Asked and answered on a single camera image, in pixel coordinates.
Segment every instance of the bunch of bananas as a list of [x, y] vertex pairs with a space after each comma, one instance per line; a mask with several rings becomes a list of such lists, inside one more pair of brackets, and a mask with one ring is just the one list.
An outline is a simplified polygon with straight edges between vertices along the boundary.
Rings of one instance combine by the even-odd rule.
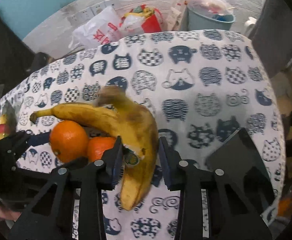
[[[102, 107], [112, 104], [118, 112]], [[121, 136], [122, 143], [134, 158], [126, 160], [120, 192], [122, 207], [131, 210], [148, 193], [155, 169], [158, 150], [156, 121], [149, 110], [126, 97], [121, 88], [104, 87], [97, 106], [84, 103], [64, 103], [51, 109], [34, 112], [30, 120], [53, 115], [84, 126], [95, 127], [110, 136]]]

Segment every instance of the tablecloth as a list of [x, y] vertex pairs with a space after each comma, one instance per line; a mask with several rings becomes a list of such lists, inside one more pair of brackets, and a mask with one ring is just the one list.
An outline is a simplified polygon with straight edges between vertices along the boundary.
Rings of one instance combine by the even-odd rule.
[[[19, 109], [17, 130], [38, 134], [60, 120], [48, 116], [31, 124], [33, 111], [63, 102], [94, 103], [102, 86], [117, 85], [154, 115], [159, 136], [183, 159], [207, 169], [205, 158], [239, 127], [246, 127], [269, 172], [276, 195], [262, 214], [269, 224], [277, 214], [285, 168], [284, 135], [276, 98], [264, 68], [241, 34], [222, 30], [164, 32], [126, 37], [78, 52], [32, 73], [6, 100]], [[93, 137], [100, 135], [88, 129]], [[17, 161], [24, 169], [50, 172], [61, 163], [49, 144], [29, 148]], [[172, 239], [179, 192], [167, 190], [159, 161], [145, 199], [126, 211], [120, 184], [102, 191], [107, 239]], [[204, 231], [208, 236], [207, 200], [203, 193]], [[78, 238], [78, 201], [73, 238]]]

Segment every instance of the banana stem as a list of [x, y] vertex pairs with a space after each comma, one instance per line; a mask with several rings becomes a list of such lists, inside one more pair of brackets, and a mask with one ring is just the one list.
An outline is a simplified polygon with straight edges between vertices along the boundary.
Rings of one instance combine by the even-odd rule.
[[31, 114], [31, 116], [29, 117], [29, 120], [32, 123], [36, 123], [36, 119], [42, 116], [48, 116], [48, 115], [54, 115], [52, 108], [50, 109], [45, 109], [45, 110], [40, 110], [40, 111], [36, 111], [34, 113]]

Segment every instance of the banana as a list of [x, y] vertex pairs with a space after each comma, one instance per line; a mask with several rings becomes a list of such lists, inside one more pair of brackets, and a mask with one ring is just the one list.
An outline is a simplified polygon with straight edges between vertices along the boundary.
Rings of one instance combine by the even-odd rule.
[[[118, 112], [101, 107], [112, 104]], [[155, 169], [158, 150], [156, 121], [149, 110], [126, 97], [116, 86], [104, 87], [97, 99], [97, 107], [83, 103], [64, 103], [51, 109], [34, 112], [30, 120], [53, 115], [81, 125], [95, 127], [110, 136], [121, 136], [129, 156], [137, 160], [125, 166], [120, 193], [122, 207], [131, 210], [148, 193]]]

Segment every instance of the orange object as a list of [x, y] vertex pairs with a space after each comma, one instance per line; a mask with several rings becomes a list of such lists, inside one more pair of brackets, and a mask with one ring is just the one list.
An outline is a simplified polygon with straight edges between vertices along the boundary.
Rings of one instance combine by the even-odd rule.
[[114, 137], [94, 137], [89, 140], [87, 156], [90, 162], [102, 158], [104, 151], [114, 147], [116, 138]]
[[64, 163], [86, 156], [88, 141], [84, 128], [73, 121], [58, 123], [49, 136], [53, 153]]

